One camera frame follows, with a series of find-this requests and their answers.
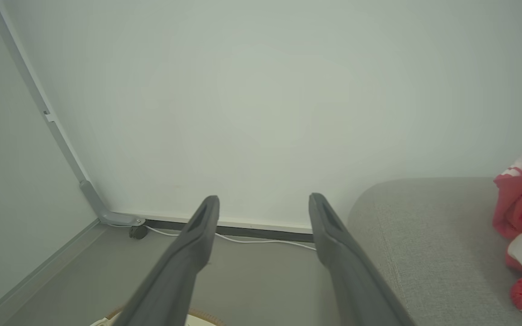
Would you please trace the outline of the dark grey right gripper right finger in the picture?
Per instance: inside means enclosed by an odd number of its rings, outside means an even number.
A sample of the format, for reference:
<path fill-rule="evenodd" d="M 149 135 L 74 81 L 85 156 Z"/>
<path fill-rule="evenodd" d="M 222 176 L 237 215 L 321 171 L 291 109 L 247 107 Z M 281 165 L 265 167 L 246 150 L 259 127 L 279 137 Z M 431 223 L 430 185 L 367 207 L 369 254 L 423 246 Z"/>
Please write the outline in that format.
<path fill-rule="evenodd" d="M 331 276 L 342 326 L 413 326 L 414 322 L 325 196 L 309 196 L 317 256 Z"/>

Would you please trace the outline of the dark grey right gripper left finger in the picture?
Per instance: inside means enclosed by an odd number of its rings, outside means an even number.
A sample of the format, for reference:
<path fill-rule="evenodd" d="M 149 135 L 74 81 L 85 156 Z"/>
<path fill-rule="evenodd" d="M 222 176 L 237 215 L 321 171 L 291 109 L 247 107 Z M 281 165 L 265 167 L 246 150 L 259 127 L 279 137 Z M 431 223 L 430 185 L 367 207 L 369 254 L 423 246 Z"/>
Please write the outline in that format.
<path fill-rule="evenodd" d="M 206 197 L 116 318 L 115 326 L 184 326 L 196 276 L 211 257 L 220 201 Z"/>

